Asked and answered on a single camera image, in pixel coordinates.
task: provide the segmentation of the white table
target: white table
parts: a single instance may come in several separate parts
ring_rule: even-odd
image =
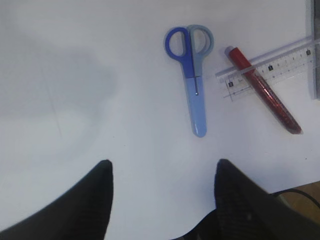
[[[319,180],[320,102],[307,74],[274,86],[304,135],[255,95],[223,99],[224,49],[248,58],[310,35],[301,0],[4,0],[0,2],[0,229],[40,210],[100,160],[114,167],[108,240],[179,237],[215,208],[228,158],[275,192]],[[207,135],[193,135],[166,32],[200,24]]]

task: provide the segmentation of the black cable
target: black cable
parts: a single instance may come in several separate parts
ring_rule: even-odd
[[[284,194],[284,193],[301,194],[301,195],[305,196],[306,198],[308,198],[309,200],[311,200],[320,209],[320,203],[314,197],[312,197],[308,193],[306,193],[304,191],[301,191],[301,190],[298,190],[298,189],[290,188],[290,189],[287,189],[287,190],[275,192],[272,195],[274,197],[278,197],[279,195]]]

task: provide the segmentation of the red marker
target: red marker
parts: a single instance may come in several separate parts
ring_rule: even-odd
[[[239,70],[251,67],[251,63],[236,47],[229,52],[229,57]],[[292,134],[302,134],[302,129],[290,114],[287,108],[283,105],[266,80],[256,70],[250,70],[243,74],[248,83],[253,87],[255,92],[260,96],[262,101],[269,107],[272,113],[282,123],[282,125]]]

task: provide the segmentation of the transparent ruler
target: transparent ruler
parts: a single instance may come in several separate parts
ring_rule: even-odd
[[[248,85],[244,73],[257,69],[269,85],[295,77],[306,71],[316,69],[315,47],[320,47],[320,39],[305,38],[278,48],[250,60],[252,67],[237,70],[235,67],[218,72],[215,76],[220,82],[224,98],[232,101],[254,93]]]

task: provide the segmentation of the scissors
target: scissors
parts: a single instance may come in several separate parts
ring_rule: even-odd
[[[196,52],[195,46],[196,30],[200,30],[207,35],[204,48],[199,52]],[[176,33],[183,34],[182,42],[184,46],[182,55],[175,55],[170,48],[170,39]],[[176,27],[169,31],[164,44],[167,54],[182,65],[192,130],[196,136],[202,138],[207,133],[202,62],[214,47],[214,37],[205,26],[190,25],[187,28]]]

